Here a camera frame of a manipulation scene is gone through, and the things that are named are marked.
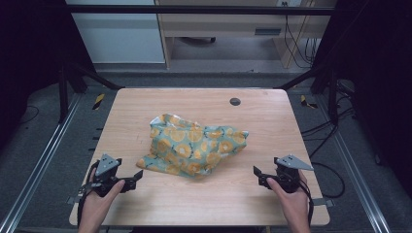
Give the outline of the person's left hand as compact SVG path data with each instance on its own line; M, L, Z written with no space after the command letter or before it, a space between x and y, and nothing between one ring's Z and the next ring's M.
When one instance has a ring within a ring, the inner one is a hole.
M101 225L108 214L113 201L120 194L123 185L124 181L120 180L104 197L100 197L93 190L90 191L86 196L79 227L81 224L86 223Z

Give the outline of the green cloth with orange print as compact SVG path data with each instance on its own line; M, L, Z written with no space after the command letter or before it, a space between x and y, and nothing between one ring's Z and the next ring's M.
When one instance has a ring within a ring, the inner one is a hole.
M248 131L232 126L202 126L163 114L151 123L150 151L136 166L154 172L202 178L247 146Z

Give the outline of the white cabinet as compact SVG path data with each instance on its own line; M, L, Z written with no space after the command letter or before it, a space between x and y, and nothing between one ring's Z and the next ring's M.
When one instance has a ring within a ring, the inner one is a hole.
M163 63L156 14L72 14L95 64Z

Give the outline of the black metal frame post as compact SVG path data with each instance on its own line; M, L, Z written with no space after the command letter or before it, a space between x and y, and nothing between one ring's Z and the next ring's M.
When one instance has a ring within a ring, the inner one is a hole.
M327 98L327 115L331 120L333 125L338 124L338 113L337 113L337 73L333 67L326 67L324 65L311 68L307 72L299 75L297 78L284 83L280 86L275 86L275 89L288 90L293 86L302 83L309 78L314 78L310 90L314 94L322 93L326 88L328 88L328 98Z
M58 71L58 89L59 89L59 104L60 117L59 123L63 122L68 117L68 90L67 84L70 84L76 93L84 93L87 89L84 77L89 77L94 81L103 84L112 90L122 89L121 85L112 83L103 77L99 76L95 71L91 71L76 63L63 64Z

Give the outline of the black horizontal frame bar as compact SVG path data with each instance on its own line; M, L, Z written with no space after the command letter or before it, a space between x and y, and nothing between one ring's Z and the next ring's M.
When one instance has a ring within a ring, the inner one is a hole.
M333 8L230 7L230 6L148 6L148 5L67 5L70 13L87 14L202 14L202 15L288 15L332 16Z

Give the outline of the yellow black tape strip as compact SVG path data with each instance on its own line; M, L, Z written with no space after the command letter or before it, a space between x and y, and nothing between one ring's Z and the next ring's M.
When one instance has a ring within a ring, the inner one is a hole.
M301 105L304 106L304 107L308 107L308 108L311 108L311 109L318 109L318 105L317 105L317 104L314 104L314 103L309 103L309 102L306 100L305 95L300 95L300 103L301 103Z
M93 110L98 110L99 109L104 97L105 97L104 93L98 94L98 96L96 97L95 102L93 104L93 107L92 107Z

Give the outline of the aluminium floor rail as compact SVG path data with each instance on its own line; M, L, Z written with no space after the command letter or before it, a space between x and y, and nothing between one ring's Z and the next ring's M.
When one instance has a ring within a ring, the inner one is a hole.
M330 166L330 171L337 168L335 175L341 176L345 184L345 189L338 199L343 200L351 197L351 200L342 204L343 209L353 215L351 220L355 220L358 216L366 218L373 233L392 233L367 185L366 179L361 173L361 169L339 131L340 126L342 126L340 120L353 115L355 110L346 96L339 97L338 101L333 103L332 106L337 108L337 123L329 127L331 132L328 136L333 143L333 150L332 152L325 150L325 155L314 154L311 159L324 166Z
M75 93L69 105L67 116L56 126L51 138L49 139L46 148L43 150L36 166L32 170L28 180L26 181L22 191L19 193L8 214L0 223L0 233L14 233L22 215L24 214L28 204L30 203L41 179L43 178L50 162L52 161L60 142L62 141L73 116L78 110L79 104L83 98L82 94Z

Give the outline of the dark curtain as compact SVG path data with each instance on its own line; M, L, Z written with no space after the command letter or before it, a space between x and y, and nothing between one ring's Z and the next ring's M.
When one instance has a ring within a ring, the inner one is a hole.
M66 0L0 0L0 150L14 137L28 97L57 82L65 62L92 71Z
M315 64L355 85L379 155L412 198L412 0L337 0Z

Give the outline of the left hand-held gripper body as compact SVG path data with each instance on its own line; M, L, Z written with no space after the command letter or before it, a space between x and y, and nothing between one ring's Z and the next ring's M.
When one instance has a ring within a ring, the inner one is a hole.
M106 196L120 181L120 179L116 177L120 165L120 159L114 159L107 153L104 153L101 159L97 161L91 187L100 197Z

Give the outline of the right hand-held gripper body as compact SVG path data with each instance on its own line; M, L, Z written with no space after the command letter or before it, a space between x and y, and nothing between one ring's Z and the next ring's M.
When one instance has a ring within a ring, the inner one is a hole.
M293 154L275 157L274 163L277 165L277 168L276 176L273 179L287 193L294 193L298 190L300 182L299 170L314 170L312 165L305 163Z

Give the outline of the person's right hand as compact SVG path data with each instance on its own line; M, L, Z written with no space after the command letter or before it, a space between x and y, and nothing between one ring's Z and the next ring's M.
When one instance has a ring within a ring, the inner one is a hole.
M287 193L280 187L280 185L272 178L267 178L267 182L271 186L271 189L277 195L284 216L288 225L290 224L303 224L309 225L308 221L308 197L305 191L300 187L294 193Z

